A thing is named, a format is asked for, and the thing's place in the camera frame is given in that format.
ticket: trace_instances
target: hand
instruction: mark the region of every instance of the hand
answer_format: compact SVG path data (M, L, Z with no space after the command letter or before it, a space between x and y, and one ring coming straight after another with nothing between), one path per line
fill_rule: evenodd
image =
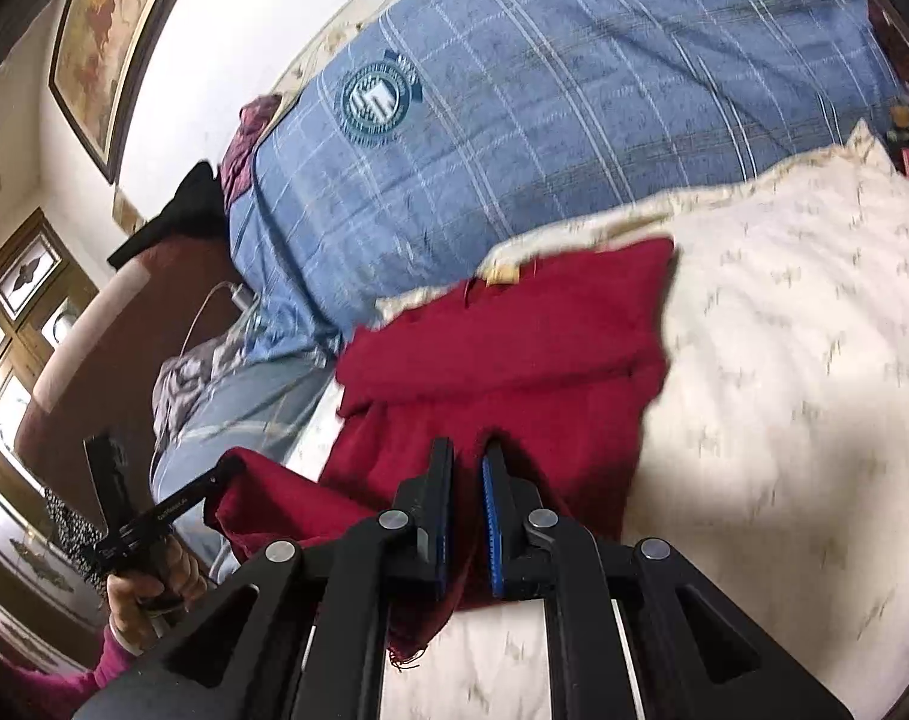
M187 608L208 592L208 580L195 560L177 538L167 540L168 586L184 598ZM112 574L107 577L107 604L115 630L125 640L147 650L158 640L148 615L137 605L138 600L155 598L164 591L164 584L139 571Z

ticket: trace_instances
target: pink sleeve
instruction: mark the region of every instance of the pink sleeve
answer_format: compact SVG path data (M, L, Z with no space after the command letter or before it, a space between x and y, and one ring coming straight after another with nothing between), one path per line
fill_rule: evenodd
M98 690L134 662L134 656L104 631L104 650L94 671L76 677L58 677L11 666L11 678L36 707L43 707L43 720L71 720L74 713Z

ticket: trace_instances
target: red sweater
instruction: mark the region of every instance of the red sweater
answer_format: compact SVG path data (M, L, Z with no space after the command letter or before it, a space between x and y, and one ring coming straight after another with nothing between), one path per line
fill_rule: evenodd
M667 372L659 313L672 253L656 239L562 254L525 266L517 285L462 283L379 332L358 330L337 365L346 421L319 483L241 450L248 472L208 500L208 524L240 560L276 538L337 538L390 507L398 483L427 469L434 437L449 437L451 588L440 608L393 611L403 658L458 605L491 600L479 461L492 435L547 506L617 538L640 418Z

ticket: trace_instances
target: wooden cabinet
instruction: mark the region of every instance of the wooden cabinet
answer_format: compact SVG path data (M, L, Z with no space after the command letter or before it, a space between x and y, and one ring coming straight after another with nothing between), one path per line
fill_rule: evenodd
M96 293L40 211L0 250L0 637L43 670L90 664L104 615L50 543L44 489L14 435L38 375Z

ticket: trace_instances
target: bedsheet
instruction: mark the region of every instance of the bedsheet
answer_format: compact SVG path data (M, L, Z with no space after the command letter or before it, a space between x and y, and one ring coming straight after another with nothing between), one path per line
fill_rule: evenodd
M302 92L230 211L251 359L492 245L673 186L744 180L886 127L864 0L401 0Z
M736 186L671 191L496 248L480 272L672 235L670 371L623 540L673 542L857 720L909 683L909 181L862 126ZM385 301L387 317L431 297ZM336 383L286 459L320 474ZM391 717L547 718L539 603L454 615Z

